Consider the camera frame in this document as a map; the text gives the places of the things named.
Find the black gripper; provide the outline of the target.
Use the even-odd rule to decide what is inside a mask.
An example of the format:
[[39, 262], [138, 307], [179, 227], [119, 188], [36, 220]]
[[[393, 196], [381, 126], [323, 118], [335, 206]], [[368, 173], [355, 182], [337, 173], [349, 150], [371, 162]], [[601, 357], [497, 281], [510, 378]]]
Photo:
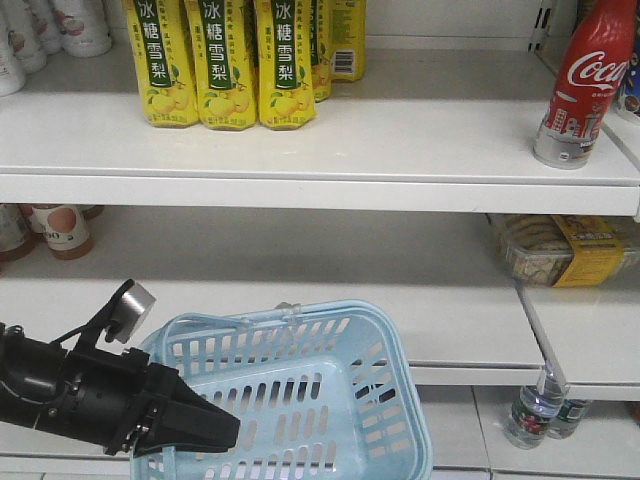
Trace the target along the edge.
[[131, 349], [121, 355], [73, 350], [67, 356], [67, 435], [135, 458], [178, 451], [223, 453], [241, 422], [207, 401], [176, 369]]

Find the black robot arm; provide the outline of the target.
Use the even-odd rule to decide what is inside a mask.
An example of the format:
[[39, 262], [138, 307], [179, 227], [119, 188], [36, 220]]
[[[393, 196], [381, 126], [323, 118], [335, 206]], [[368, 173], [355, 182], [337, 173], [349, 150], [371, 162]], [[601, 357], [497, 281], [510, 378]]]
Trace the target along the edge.
[[1, 329], [1, 419], [135, 457], [165, 447], [221, 453], [240, 421], [142, 350], [120, 355], [82, 342], [72, 350]]

